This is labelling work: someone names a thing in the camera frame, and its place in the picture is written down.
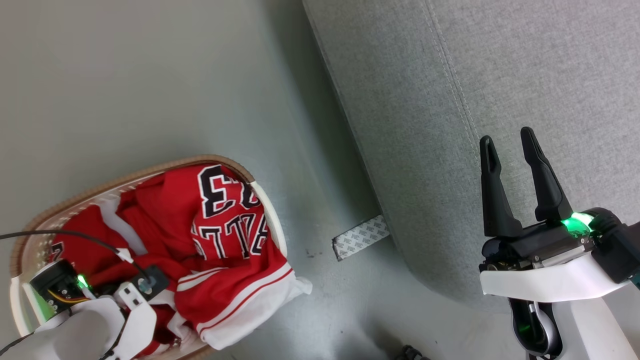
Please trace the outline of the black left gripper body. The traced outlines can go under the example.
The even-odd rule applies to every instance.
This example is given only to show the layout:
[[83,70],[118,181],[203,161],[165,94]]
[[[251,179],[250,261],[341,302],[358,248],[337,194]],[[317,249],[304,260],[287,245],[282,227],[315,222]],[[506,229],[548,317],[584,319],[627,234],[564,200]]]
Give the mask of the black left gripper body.
[[81,287],[79,275],[66,259],[58,259],[44,266],[29,281],[52,313],[70,310],[74,305],[90,300]]

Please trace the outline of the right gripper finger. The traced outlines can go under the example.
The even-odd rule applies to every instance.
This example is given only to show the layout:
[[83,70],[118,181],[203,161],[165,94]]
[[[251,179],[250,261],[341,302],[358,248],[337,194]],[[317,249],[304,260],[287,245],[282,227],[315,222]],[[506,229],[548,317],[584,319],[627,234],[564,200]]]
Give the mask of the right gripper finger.
[[479,141],[481,195],[484,234],[487,237],[516,239],[523,233],[521,222],[514,218],[501,180],[502,165],[493,139]]
[[534,210],[535,219],[546,223],[557,223],[569,219],[574,210],[550,161],[544,154],[534,130],[525,126],[521,128],[519,134],[525,161],[530,166],[534,182],[537,200],[537,207]]

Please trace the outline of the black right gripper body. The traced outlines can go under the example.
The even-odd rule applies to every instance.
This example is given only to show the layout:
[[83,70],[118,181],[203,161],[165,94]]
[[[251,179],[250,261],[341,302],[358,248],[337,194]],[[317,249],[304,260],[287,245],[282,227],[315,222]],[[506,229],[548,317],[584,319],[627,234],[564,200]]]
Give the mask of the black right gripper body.
[[494,237],[482,247],[484,271],[528,271],[564,264],[595,247],[590,223],[594,216],[574,212],[558,223],[542,222],[526,227],[520,237]]

